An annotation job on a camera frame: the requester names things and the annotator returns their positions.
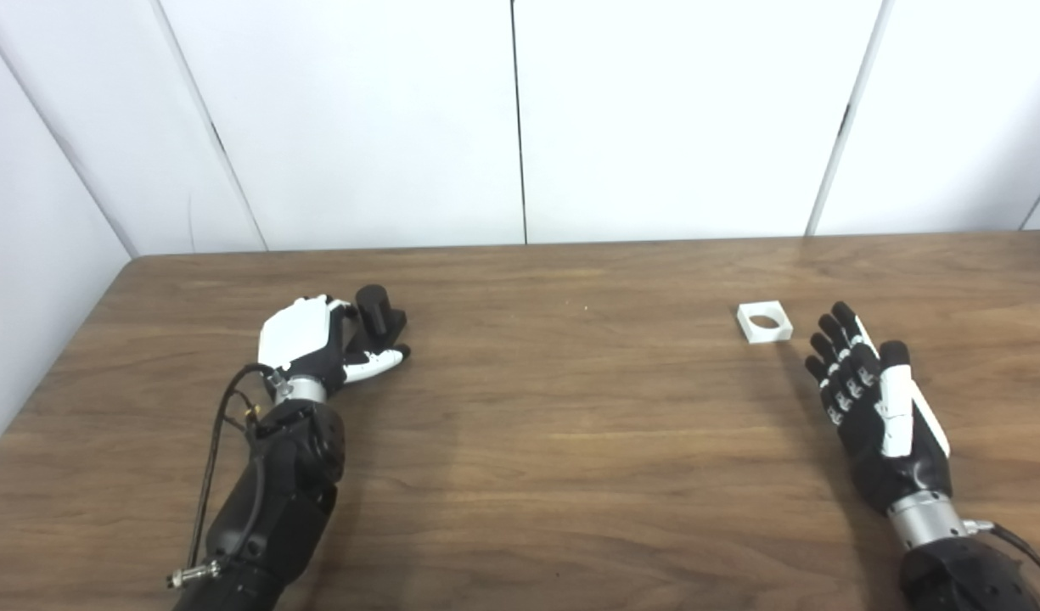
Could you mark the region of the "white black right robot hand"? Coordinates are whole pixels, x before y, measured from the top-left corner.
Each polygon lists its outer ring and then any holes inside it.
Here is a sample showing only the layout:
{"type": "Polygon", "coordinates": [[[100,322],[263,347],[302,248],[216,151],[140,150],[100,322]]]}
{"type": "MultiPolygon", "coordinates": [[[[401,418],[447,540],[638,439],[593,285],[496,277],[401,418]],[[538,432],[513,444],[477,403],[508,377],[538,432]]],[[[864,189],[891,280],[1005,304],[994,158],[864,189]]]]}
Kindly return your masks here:
{"type": "Polygon", "coordinates": [[[915,494],[953,495],[950,440],[915,382],[908,346],[874,343],[846,301],[831,306],[818,327],[804,367],[858,495],[881,514],[915,494]]]}

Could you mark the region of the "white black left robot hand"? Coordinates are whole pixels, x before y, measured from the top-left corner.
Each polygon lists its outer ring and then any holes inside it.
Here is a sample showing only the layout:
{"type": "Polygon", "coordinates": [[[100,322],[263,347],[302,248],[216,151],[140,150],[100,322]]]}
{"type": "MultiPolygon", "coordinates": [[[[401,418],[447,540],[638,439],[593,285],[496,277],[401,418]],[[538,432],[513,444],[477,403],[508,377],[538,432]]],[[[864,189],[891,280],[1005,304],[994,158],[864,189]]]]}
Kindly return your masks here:
{"type": "Polygon", "coordinates": [[[376,283],[363,287],[354,302],[302,297],[265,321],[258,362],[272,370],[268,387],[277,403],[326,403],[342,387],[406,362],[411,349],[398,341],[406,323],[406,313],[391,308],[376,283]]]}

